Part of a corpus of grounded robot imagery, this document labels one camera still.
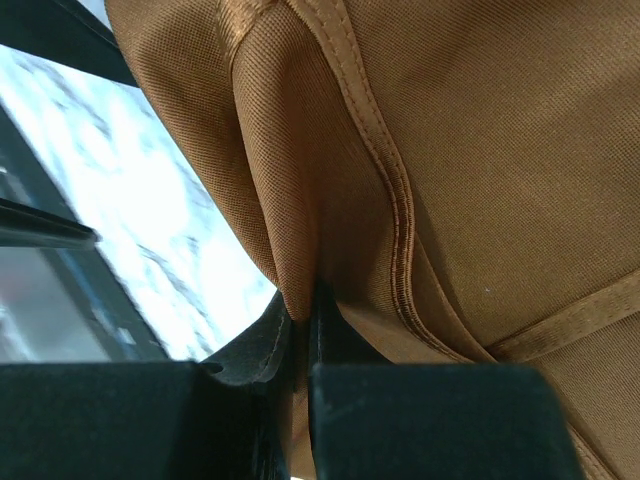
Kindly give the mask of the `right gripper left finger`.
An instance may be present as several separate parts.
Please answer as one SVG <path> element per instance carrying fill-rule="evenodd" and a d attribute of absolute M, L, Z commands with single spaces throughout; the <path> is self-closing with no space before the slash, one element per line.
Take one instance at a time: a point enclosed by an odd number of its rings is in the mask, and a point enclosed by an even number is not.
<path fill-rule="evenodd" d="M 8 364 L 5 479 L 286 479 L 292 322 L 275 295 L 202 362 Z"/>

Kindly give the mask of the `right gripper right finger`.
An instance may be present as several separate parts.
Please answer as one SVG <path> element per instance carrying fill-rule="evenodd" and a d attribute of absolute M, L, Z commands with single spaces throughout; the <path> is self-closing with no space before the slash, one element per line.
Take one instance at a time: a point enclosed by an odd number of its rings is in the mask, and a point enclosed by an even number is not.
<path fill-rule="evenodd" d="M 394 364 L 319 284 L 309 424 L 321 479 L 538 479 L 580 475 L 558 399 L 535 370 Z"/>

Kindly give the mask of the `brown cloth napkin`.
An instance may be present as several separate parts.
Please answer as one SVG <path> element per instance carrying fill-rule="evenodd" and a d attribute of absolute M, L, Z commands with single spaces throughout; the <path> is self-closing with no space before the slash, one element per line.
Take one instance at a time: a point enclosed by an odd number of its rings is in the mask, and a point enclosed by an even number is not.
<path fill-rule="evenodd" d="M 635 1 L 111 1 L 138 85 L 291 317 L 522 362 L 639 475 Z"/>

